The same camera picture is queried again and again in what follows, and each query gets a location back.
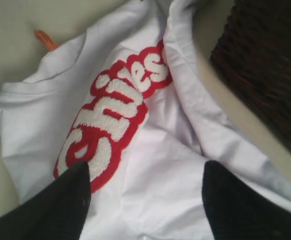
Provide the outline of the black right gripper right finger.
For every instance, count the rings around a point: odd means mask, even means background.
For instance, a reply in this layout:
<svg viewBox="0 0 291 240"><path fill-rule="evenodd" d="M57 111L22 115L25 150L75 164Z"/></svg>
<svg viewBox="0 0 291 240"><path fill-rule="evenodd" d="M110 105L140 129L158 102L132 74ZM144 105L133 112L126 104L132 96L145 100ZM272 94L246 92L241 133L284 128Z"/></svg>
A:
<svg viewBox="0 0 291 240"><path fill-rule="evenodd" d="M205 163L201 194L214 239L291 240L291 212L258 194L221 163Z"/></svg>

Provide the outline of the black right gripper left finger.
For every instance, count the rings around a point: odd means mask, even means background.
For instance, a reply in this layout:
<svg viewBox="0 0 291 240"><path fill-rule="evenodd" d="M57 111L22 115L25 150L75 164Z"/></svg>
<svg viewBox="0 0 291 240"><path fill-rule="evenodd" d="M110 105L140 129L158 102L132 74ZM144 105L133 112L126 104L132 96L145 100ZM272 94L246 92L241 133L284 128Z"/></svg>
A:
<svg viewBox="0 0 291 240"><path fill-rule="evenodd" d="M88 164L79 161L30 200L0 217L0 240L78 240L91 202Z"/></svg>

